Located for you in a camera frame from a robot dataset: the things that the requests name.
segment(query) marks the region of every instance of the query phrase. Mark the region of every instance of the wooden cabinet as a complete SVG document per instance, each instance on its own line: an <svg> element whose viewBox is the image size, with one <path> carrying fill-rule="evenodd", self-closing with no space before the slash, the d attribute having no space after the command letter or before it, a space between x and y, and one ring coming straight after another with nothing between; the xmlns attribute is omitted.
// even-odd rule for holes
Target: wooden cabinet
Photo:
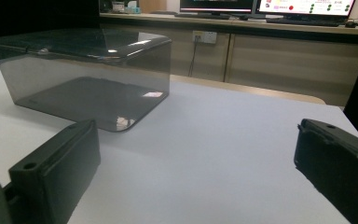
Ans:
<svg viewBox="0 0 358 224"><path fill-rule="evenodd" d="M312 95L344 106L358 76L358 45L235 35L226 82Z"/></svg>
<svg viewBox="0 0 358 224"><path fill-rule="evenodd" d="M139 7L142 13L150 13L152 11L167 10L166 0L139 0Z"/></svg>

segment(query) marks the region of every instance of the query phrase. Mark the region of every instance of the white table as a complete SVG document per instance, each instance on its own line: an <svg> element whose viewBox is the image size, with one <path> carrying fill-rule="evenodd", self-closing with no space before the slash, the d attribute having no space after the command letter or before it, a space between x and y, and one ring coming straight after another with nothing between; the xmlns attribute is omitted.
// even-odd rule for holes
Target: white table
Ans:
<svg viewBox="0 0 358 224"><path fill-rule="evenodd" d="M356 136L340 108L172 81L125 133L99 131L102 163L69 223L348 223L293 163L302 119ZM73 123L14 105L0 73L0 183Z"/></svg>

